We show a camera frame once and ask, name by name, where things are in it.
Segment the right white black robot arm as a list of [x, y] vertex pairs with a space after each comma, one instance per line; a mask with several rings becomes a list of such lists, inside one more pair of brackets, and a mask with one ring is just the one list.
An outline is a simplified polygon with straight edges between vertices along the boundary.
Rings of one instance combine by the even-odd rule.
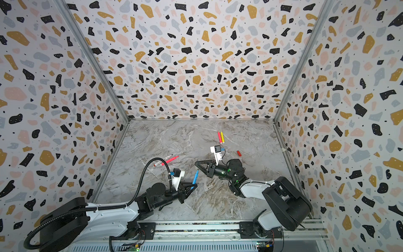
[[266, 237], [274, 228], [295, 231], [311, 213], [309, 200], [284, 176], [272, 181], [256, 181], [245, 175], [239, 159], [227, 164], [213, 160], [197, 161], [195, 166], [209, 178], [214, 176], [229, 182], [235, 196], [265, 200], [269, 206], [252, 221], [253, 234]]

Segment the yellow highlighter pen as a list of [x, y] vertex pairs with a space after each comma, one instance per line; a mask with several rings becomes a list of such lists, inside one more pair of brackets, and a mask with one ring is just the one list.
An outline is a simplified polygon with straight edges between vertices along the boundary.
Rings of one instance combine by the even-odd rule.
[[225, 143], [223, 132], [220, 132], [221, 143]]

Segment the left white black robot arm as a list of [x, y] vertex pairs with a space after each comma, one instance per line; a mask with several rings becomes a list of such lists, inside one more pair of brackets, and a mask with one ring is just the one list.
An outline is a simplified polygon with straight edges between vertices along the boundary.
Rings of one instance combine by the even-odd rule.
[[163, 183], [155, 183], [129, 206], [86, 203], [77, 197], [41, 220], [39, 249], [59, 252], [74, 242], [132, 238], [139, 232], [138, 221], [174, 201], [183, 203], [196, 188], [190, 182], [180, 182], [177, 189], [169, 190]]

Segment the blue pen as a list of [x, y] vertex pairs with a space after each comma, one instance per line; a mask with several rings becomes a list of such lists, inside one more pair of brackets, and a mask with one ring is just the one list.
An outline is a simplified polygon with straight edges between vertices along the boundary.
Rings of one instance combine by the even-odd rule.
[[199, 170], [196, 171], [192, 184], [196, 184], [199, 175]]

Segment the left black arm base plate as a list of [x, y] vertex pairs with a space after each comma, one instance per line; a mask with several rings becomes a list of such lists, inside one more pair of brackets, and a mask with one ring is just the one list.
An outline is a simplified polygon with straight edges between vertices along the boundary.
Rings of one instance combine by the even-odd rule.
[[136, 222], [132, 221], [127, 224], [127, 230], [120, 236], [120, 240], [139, 239], [152, 240], [156, 231], [156, 223], [154, 222]]

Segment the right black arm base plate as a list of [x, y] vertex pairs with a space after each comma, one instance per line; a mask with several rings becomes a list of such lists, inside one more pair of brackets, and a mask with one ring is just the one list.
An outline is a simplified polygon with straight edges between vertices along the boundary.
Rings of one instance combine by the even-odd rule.
[[280, 227], [273, 228], [271, 230], [265, 230], [257, 222], [240, 222], [239, 230], [237, 231], [242, 239], [271, 239], [271, 238], [282, 238], [283, 232]]

